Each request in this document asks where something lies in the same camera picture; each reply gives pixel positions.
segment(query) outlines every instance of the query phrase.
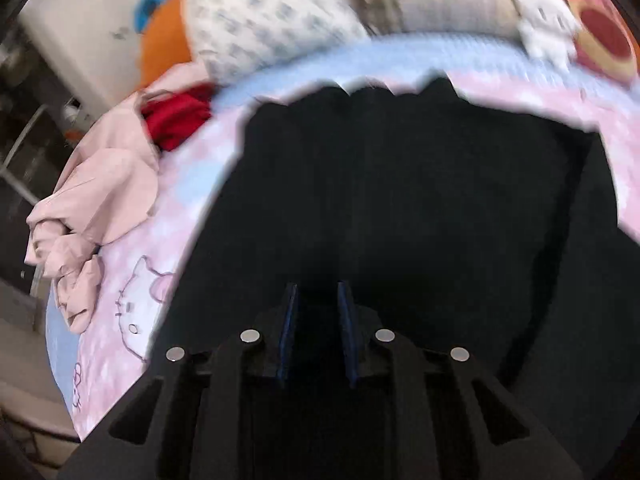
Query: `triangular cutout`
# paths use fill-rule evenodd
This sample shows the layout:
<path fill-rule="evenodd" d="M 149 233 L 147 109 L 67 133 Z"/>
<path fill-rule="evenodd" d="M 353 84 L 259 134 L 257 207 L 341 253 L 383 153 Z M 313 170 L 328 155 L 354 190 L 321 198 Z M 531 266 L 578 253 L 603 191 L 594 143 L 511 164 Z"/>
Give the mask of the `triangular cutout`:
<path fill-rule="evenodd" d="M 529 430 L 500 402 L 495 394 L 479 380 L 472 381 L 484 424 L 494 446 L 529 436 Z"/>
<path fill-rule="evenodd" d="M 162 390 L 162 380 L 152 380 L 113 422 L 109 434 L 132 444 L 144 444 Z"/>

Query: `bed sheet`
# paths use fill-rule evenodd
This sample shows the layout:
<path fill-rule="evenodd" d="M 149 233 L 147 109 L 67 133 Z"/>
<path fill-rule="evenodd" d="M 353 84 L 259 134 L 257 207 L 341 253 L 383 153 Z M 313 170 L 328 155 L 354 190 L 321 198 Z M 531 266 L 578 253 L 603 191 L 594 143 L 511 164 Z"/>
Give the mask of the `bed sheet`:
<path fill-rule="evenodd" d="M 392 89 L 413 89 L 435 76 L 436 70 L 441 73 L 443 67 L 427 62 L 451 56 L 450 51 L 444 52 L 447 42 L 442 35 L 402 39 L 313 56 L 247 78 L 213 101 L 213 120 L 179 150 L 162 157 L 154 215 L 101 249 L 104 279 L 87 331 L 79 339 L 61 332 L 54 322 L 58 313 L 51 302 L 48 306 L 47 345 L 52 370 L 81 438 L 142 373 L 145 341 L 149 341 L 161 318 L 162 302 L 174 276 L 179 275 L 181 258 L 189 253 L 198 222 L 206 216 L 210 199 L 238 154 L 238 133 L 243 118 L 255 107 L 253 97 L 290 97 L 294 91 L 317 85 L 318 80 L 359 86 L 364 76 Z M 456 37 L 458 40 L 481 50 L 477 42 Z M 505 49 L 517 57 L 516 48 L 506 42 L 483 44 L 495 54 L 495 62 Z M 366 61 L 354 66 L 363 58 Z M 374 58 L 377 61 L 369 64 Z M 640 106 L 635 96 L 581 70 L 559 75 L 543 64 L 507 61 L 496 69 L 487 57 L 482 59 L 484 67 L 476 66 L 473 72 L 466 65 L 447 71 L 458 92 L 469 100 L 601 130 L 614 175 L 621 225 L 632 234 L 640 234 L 640 168 L 634 168 L 634 161 L 640 160 Z M 144 336 L 137 338 L 142 344 L 130 340 L 126 323 L 123 330 L 122 316 L 116 315 L 119 305 L 130 302 L 138 313 L 144 313 L 140 314 L 143 319 L 136 320 L 139 335 Z"/>

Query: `bed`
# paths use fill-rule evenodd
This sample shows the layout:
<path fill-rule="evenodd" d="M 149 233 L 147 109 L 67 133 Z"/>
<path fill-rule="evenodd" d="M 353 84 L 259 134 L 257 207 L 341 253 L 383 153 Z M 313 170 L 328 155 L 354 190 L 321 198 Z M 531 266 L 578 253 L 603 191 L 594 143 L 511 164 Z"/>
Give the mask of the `bed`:
<path fill-rule="evenodd" d="M 210 104 L 212 118 L 178 150 L 161 157 L 153 216 L 100 250 L 104 279 L 94 317 L 82 335 L 68 331 L 53 294 L 49 297 L 51 368 L 81 438 L 145 366 L 143 352 L 133 352 L 127 345 L 119 305 L 132 301 L 152 305 L 154 315 L 145 328 L 149 334 L 156 329 L 165 293 L 179 279 L 200 222 L 239 155 L 243 121 L 260 99 L 286 102 L 327 81 L 345 88 L 375 81 L 391 89 L 415 89 L 442 73 L 461 96 L 476 104 L 599 129 L 614 178 L 620 227 L 640 242 L 637 80 L 625 87 L 578 66 L 560 73 L 546 61 L 529 59 L 514 41 L 436 32 L 385 36 L 259 70 L 222 89 Z M 168 243 L 159 246 L 158 239 Z M 133 276 L 141 278 L 135 285 Z M 151 293 L 161 280 L 164 293 Z M 152 336 L 145 347 L 151 343 Z"/>

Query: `white patterned pillow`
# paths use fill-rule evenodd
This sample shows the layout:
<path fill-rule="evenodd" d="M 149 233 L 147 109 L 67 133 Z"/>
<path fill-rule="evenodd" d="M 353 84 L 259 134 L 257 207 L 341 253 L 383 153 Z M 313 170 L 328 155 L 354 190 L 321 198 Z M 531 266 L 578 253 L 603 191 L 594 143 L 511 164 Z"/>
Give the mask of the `white patterned pillow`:
<path fill-rule="evenodd" d="M 184 0 L 194 57 L 219 84 L 367 37 L 348 0 Z"/>

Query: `pink garment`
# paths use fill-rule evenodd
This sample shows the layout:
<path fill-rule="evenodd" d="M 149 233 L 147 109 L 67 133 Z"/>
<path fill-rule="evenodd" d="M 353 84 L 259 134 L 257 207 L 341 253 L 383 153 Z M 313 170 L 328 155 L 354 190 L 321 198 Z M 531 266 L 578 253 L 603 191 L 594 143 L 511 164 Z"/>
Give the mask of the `pink garment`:
<path fill-rule="evenodd" d="M 180 91 L 207 79 L 198 63 L 177 65 L 146 91 Z M 158 193 L 158 150 L 136 92 L 103 115 L 66 163 L 54 193 L 27 217 L 25 263 L 42 264 L 71 332 L 89 325 L 102 281 L 98 247 L 148 218 Z"/>

